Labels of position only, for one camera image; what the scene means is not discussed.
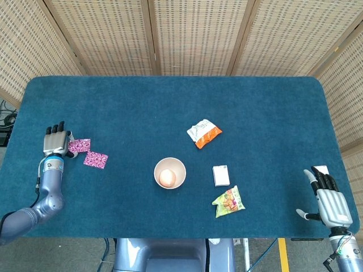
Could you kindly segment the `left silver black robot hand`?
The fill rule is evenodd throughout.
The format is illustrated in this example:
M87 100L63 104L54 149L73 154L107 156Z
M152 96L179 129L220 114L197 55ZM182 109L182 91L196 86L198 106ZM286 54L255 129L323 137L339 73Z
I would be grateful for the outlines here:
M64 129L64 124L65 122L61 121L53 127L47 127L43 141L43 154L45 157L76 158L78 156L77 151L69 150L69 143L74 142L75 139L72 131Z

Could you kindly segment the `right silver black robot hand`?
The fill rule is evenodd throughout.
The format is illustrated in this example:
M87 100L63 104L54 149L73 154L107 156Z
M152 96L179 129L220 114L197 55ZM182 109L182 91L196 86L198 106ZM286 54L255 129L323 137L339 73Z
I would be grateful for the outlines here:
M303 172L315 195L318 212L312 214L296 209L296 213L305 220L321 221L329 229L349 228L353 223L352 216L344 194L340 192L335 179L329 173L321 172L317 167L305 169Z

